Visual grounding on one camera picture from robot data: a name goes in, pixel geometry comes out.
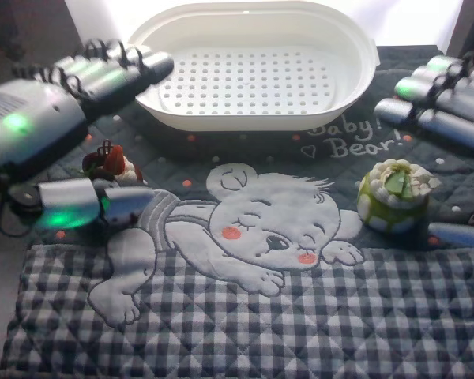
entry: heart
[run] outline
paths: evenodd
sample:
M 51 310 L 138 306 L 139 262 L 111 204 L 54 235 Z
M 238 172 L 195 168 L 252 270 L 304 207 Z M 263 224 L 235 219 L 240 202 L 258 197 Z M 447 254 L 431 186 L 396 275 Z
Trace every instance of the heart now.
M 312 159 L 314 159 L 314 157 L 316 156 L 316 146 L 314 146 L 313 144 L 310 144 L 309 146 L 303 146 L 300 151 Z

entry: orange dot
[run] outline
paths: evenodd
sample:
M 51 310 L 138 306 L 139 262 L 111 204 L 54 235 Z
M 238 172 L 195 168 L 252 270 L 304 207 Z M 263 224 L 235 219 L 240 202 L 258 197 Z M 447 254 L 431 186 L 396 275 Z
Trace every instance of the orange dot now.
M 434 245 L 435 246 L 435 245 L 438 245 L 439 243 L 440 243 L 440 241 L 439 241 L 439 238 L 437 238 L 437 237 L 432 236 L 428 239 L 428 244 L 429 245 Z
M 225 227 L 221 232 L 225 239 L 239 239 L 241 232 L 236 227 Z

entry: bear's nose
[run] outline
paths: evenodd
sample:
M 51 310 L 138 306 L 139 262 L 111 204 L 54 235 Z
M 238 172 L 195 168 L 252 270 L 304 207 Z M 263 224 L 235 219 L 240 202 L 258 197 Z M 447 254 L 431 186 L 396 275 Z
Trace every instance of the bear's nose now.
M 269 244 L 269 248 L 271 250 L 284 250 L 289 247 L 286 241 L 284 241 L 282 238 L 276 237 L 275 235 L 267 237 L 267 243 Z

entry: bear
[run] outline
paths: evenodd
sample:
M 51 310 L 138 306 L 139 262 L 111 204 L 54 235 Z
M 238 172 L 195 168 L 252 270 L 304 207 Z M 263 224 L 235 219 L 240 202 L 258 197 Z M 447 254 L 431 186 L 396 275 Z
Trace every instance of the bear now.
M 88 303 L 117 327 L 140 317 L 134 294 L 154 275 L 156 255 L 172 251 L 202 275 L 237 283 L 249 293 L 280 293 L 287 271 L 364 261 L 346 242 L 362 228 L 358 213 L 340 210 L 327 180 L 258 175 L 227 163 L 207 178 L 211 201 L 180 201 L 158 190 L 138 222 L 107 245 L 113 274 L 88 294 Z

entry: quilted mat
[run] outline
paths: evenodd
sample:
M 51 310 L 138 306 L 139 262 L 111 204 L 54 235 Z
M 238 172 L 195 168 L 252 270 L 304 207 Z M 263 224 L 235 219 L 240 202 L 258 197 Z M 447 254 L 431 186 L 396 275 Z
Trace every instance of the quilted mat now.
M 474 154 L 374 118 L 433 47 L 383 47 L 359 102 L 302 133 L 184 133 L 136 104 L 92 126 L 156 191 L 133 227 L 39 232 L 0 377 L 474 377 L 474 249 L 363 227 L 359 182 L 407 159 L 433 220 L 474 213 Z

